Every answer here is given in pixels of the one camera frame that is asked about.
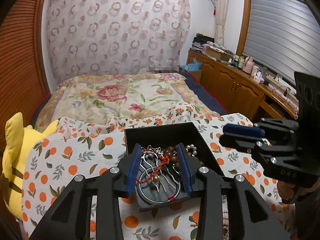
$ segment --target beige curtain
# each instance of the beige curtain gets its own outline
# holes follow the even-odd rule
[[[188,0],[50,0],[48,51],[57,82],[81,74],[176,69]]]
[[[229,0],[215,0],[216,5],[216,37],[215,42],[223,45],[224,25],[226,24]]]

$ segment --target red cord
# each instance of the red cord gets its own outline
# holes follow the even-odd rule
[[[149,178],[147,178],[146,180],[143,180],[143,181],[137,179],[137,182],[143,184],[143,183],[149,182],[149,181],[152,179],[152,177],[157,174],[157,172],[161,169],[161,167],[162,167],[163,165],[169,163],[169,157],[168,157],[168,156],[164,156],[164,157],[163,157],[162,155],[160,155],[159,153],[157,153],[157,152],[154,151],[154,150],[148,150],[148,149],[146,149],[146,150],[142,150],[142,152],[153,152],[153,153],[155,153],[155,154],[158,156],[158,158],[161,160],[160,165],[156,168],[156,170],[155,170],[153,173],[151,173],[151,175],[150,175]]]

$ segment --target floral bedspread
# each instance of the floral bedspread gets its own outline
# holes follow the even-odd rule
[[[205,117],[210,111],[178,73],[82,75],[62,83],[39,114],[36,130],[66,116],[95,124],[110,117],[145,118],[165,113],[175,102],[191,102]]]
[[[143,119],[112,117],[106,125],[62,117],[57,132],[37,142],[30,151],[22,185],[22,212],[26,236],[30,236],[50,205],[77,174],[99,176],[118,164],[125,153],[124,129],[193,122],[212,151],[224,174],[243,174],[268,203],[286,231],[293,232],[294,205],[284,205],[274,179],[263,175],[261,165],[249,154],[222,147],[219,137],[226,123],[252,126],[241,114],[199,116],[196,107],[175,103],[163,114]],[[222,198],[223,210],[227,209]],[[119,199],[124,239],[195,240],[199,219],[199,199],[139,213],[135,199]],[[95,239],[96,198],[92,201],[90,238]]]

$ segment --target navy blue bed sheet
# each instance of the navy blue bed sheet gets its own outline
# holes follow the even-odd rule
[[[187,86],[192,90],[211,111],[215,111],[220,115],[228,114],[227,111],[219,104],[219,102],[213,98],[200,84],[196,83],[193,77],[187,73],[182,72],[181,75],[185,76]]]

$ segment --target window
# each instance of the window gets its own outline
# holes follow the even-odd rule
[[[303,0],[251,0],[249,6],[243,54],[293,83],[294,71],[320,77],[320,26]]]

